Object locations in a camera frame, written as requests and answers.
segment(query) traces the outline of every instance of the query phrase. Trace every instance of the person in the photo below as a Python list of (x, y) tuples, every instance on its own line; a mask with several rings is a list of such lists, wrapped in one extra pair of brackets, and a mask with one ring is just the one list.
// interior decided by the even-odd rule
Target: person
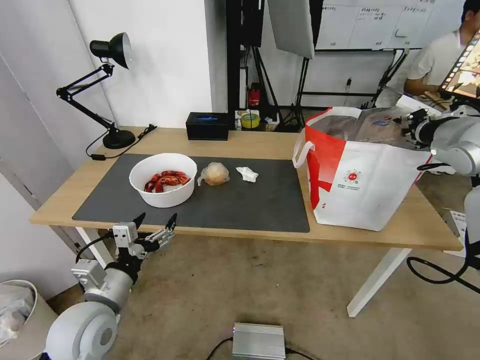
[(424, 47), (410, 66), (403, 90), (414, 96), (436, 93), (452, 66), (480, 28), (480, 0), (463, 4), (461, 26)]

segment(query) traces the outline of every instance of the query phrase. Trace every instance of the black lamp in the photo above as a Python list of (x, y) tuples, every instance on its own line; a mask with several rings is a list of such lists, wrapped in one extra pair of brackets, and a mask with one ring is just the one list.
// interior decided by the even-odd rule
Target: black lamp
[[(130, 46), (129, 36), (126, 32), (122, 32), (112, 37), (110, 41), (93, 40), (90, 43), (90, 51), (93, 55), (100, 58), (104, 64), (77, 81), (74, 81), (65, 87), (60, 87), (57, 89), (56, 94), (60, 99), (66, 101), (108, 129), (108, 134), (103, 138), (103, 145), (107, 149), (125, 148), (135, 142), (135, 135), (128, 130), (119, 130), (113, 121), (90, 111), (85, 106), (75, 101), (74, 96), (112, 76), (114, 65), (109, 62), (109, 59), (113, 59), (117, 64), (126, 69), (129, 68), (129, 65), (132, 63), (132, 48)], [(104, 76), (86, 84), (79, 84), (101, 71), (105, 73)]]

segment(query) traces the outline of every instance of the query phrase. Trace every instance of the wooden table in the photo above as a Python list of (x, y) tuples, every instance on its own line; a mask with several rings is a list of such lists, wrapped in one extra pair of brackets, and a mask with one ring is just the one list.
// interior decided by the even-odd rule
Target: wooden table
[[(143, 128), (127, 127), (136, 135)], [(159, 128), (148, 134), (127, 154), (182, 153), (188, 156), (291, 159), (298, 134), (275, 132), (231, 131), (228, 141), (189, 141), (184, 129)], [(114, 155), (118, 150), (100, 147), (96, 154)], [(86, 243), (98, 238), (97, 229), (109, 229), (110, 222), (72, 220), (116, 159), (88, 159), (30, 218), (34, 224), (75, 227)], [(461, 250), (461, 245), (435, 209), (413, 186), (393, 218), (382, 231), (369, 231), (341, 226), (320, 225), (310, 205), (306, 166), (298, 169), (301, 191), (307, 210), (310, 232), (277, 232), (223, 228), (182, 227), (178, 234), (205, 235), (224, 238), (271, 239), (308, 243), (335, 243), (390, 248), (385, 257), (347, 306), (355, 317), (413, 248)], [(159, 225), (143, 224), (140, 231), (154, 232)], [(90, 247), (97, 260), (105, 266), (113, 261), (101, 242)]]

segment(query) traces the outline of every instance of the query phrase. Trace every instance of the red and white bag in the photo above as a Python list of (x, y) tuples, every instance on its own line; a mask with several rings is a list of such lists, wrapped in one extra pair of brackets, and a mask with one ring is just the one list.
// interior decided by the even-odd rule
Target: red and white bag
[(429, 161), (430, 153), (346, 141), (312, 128), (327, 116), (358, 118), (360, 112), (333, 107), (307, 121), (292, 161), (295, 168), (307, 161), (310, 202), (319, 224), (380, 231), (419, 177), (417, 167)]

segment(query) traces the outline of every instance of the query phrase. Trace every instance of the gray desk mat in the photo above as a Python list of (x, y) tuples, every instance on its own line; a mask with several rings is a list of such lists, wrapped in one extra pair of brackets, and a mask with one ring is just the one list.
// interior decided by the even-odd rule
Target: gray desk mat
[[(130, 185), (129, 174), (150, 155), (125, 154), (113, 164), (73, 220), (118, 223), (132, 221), (146, 212), (144, 224), (164, 225), (178, 213), (177, 225), (193, 228), (266, 230), (308, 233), (310, 231), (297, 170), (291, 160), (226, 157), (191, 158), (200, 172), (210, 162), (220, 162), (230, 172), (230, 181), (210, 186), (202, 181), (184, 203), (157, 208), (148, 205)], [(255, 183), (242, 180), (235, 167), (259, 173)]]

